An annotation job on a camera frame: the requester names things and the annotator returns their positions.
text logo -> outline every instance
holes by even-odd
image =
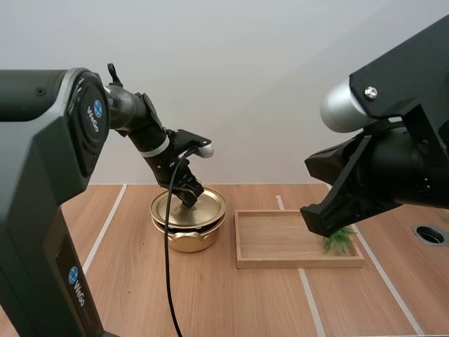
[[[72,269],[69,271],[69,283],[74,285],[74,290],[76,297],[78,298],[79,304],[82,307],[84,305],[84,293],[81,290],[81,285],[79,283],[78,279],[78,268],[73,266]]]
[[[100,118],[102,115],[102,108],[101,108],[101,103],[99,100],[96,100],[93,103],[93,111],[95,113],[95,115],[97,116],[97,118]]]
[[[98,132],[98,122],[95,118],[93,118],[93,112],[92,112],[92,109],[90,106],[87,108],[87,115],[89,116],[89,119],[91,120],[93,129],[95,130],[95,132]]]

white wall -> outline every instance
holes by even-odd
[[[3,0],[0,68],[114,62],[162,122],[211,138],[206,183],[305,183],[304,159],[346,140],[319,118],[326,91],[449,14],[430,0]],[[92,183],[153,183],[115,132]]]

pot lid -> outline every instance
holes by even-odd
[[[152,203],[152,217],[160,224],[165,224],[168,191],[160,194]],[[225,198],[217,191],[205,187],[203,194],[191,208],[172,195],[168,227],[201,228],[219,220],[226,212]]]

white band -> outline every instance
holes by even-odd
[[[166,137],[164,142],[158,148],[156,148],[152,151],[141,152],[140,154],[142,155],[142,157],[151,158],[151,157],[157,156],[158,154],[161,154],[162,152],[164,152],[169,145],[170,145],[170,140],[168,139],[168,137]]]

wooden tray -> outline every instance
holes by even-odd
[[[300,211],[236,211],[237,268],[360,268],[354,242],[346,253],[324,253],[323,237],[309,232]]]

